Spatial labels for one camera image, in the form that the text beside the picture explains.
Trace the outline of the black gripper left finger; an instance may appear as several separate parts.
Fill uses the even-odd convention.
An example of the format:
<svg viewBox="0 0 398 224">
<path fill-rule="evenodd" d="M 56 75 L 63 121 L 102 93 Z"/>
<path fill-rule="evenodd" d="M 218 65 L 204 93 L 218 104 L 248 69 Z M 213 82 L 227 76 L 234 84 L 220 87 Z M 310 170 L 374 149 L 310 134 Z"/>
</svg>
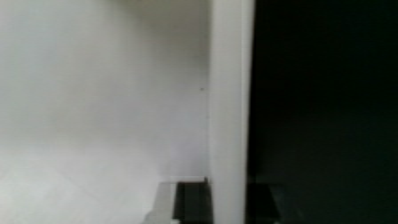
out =
<svg viewBox="0 0 398 224">
<path fill-rule="evenodd" d="M 207 181 L 157 185 L 149 224 L 213 224 Z"/>
</svg>

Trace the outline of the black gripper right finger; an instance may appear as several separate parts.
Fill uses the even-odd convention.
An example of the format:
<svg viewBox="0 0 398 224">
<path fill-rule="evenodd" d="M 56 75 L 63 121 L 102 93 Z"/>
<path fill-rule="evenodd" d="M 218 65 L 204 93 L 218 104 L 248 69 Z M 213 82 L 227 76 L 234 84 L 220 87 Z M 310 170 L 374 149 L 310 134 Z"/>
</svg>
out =
<svg viewBox="0 0 398 224">
<path fill-rule="evenodd" d="M 246 185 L 245 224 L 276 224 L 280 213 L 266 184 Z"/>
</svg>

